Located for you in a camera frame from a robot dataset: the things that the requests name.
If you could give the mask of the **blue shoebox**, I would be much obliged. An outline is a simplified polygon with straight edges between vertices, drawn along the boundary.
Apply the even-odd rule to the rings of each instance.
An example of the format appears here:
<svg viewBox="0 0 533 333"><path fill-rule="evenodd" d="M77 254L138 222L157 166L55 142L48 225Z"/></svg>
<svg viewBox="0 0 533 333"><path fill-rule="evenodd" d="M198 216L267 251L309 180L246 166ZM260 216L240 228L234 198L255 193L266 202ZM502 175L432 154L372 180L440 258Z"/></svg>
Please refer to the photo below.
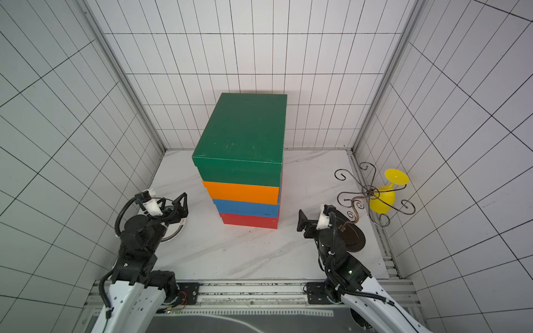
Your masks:
<svg viewBox="0 0 533 333"><path fill-rule="evenodd" d="M280 205L227 201L221 199L213 199L212 201L217 207L218 212L221 214L278 218L278 212L280 209Z"/></svg>

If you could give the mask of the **orange shoebox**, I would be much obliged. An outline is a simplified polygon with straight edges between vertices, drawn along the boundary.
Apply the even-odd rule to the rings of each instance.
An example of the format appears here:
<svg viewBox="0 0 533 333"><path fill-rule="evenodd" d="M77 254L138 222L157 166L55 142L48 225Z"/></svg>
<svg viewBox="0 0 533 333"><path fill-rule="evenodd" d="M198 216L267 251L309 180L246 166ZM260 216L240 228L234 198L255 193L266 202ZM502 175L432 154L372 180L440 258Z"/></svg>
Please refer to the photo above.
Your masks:
<svg viewBox="0 0 533 333"><path fill-rule="evenodd" d="M242 185L203 181L210 197L216 200L239 201L266 205L279 204L279 187Z"/></svg>

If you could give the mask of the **green shoebox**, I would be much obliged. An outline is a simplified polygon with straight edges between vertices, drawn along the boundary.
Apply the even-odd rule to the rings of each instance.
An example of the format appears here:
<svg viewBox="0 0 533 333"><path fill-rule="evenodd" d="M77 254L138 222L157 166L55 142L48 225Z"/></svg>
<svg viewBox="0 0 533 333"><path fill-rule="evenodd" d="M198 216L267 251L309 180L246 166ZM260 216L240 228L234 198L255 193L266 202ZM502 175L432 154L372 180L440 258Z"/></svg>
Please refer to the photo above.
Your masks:
<svg viewBox="0 0 533 333"><path fill-rule="evenodd" d="M202 180L280 187L286 111L286 94L221 94L192 155Z"/></svg>

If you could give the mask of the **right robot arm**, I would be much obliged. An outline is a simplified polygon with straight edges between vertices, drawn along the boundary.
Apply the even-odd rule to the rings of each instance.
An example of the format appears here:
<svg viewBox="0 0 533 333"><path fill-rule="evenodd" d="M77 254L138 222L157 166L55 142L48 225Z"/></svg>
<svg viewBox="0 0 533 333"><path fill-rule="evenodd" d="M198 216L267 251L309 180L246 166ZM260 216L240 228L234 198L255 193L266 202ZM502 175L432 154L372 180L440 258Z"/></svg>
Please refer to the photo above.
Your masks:
<svg viewBox="0 0 533 333"><path fill-rule="evenodd" d="M315 242L318 262L326 274L319 296L331 304L344 304L359 324L376 332L428 332L403 309L347 248L340 226L348 221L333 205L325 205L317 220L298 211L296 230Z"/></svg>

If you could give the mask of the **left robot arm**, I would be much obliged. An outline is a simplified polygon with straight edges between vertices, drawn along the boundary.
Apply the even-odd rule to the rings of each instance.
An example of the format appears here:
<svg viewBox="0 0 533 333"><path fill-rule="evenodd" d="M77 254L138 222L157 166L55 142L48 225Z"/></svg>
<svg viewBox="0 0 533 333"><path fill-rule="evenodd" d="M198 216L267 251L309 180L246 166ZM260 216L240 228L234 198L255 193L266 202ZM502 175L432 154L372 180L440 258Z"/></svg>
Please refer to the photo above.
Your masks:
<svg viewBox="0 0 533 333"><path fill-rule="evenodd" d="M154 267L169 226L188 214L186 193L170 201L149 189L126 202L114 225L117 260L98 284L104 305L93 332L145 332L155 315L187 305L190 296L174 272Z"/></svg>

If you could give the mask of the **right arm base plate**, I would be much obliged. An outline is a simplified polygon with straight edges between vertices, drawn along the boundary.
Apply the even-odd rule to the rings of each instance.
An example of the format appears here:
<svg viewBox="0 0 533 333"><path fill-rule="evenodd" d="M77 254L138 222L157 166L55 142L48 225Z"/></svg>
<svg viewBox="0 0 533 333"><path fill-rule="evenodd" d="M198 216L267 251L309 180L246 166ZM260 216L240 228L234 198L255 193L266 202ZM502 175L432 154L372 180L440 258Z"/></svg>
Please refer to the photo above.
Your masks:
<svg viewBox="0 0 533 333"><path fill-rule="evenodd" d="M325 282L307 282L303 288L309 305L332 305Z"/></svg>

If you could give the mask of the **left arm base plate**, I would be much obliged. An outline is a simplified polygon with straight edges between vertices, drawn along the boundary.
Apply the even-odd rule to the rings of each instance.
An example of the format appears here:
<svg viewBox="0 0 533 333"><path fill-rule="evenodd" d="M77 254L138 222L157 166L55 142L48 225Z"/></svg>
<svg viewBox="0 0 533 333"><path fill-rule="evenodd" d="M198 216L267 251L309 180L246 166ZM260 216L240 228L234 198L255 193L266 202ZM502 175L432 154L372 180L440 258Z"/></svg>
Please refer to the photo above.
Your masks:
<svg viewBox="0 0 533 333"><path fill-rule="evenodd" d="M165 307L173 309L195 305L198 300L200 286L201 284L197 282L179 282L177 284L177 294Z"/></svg>

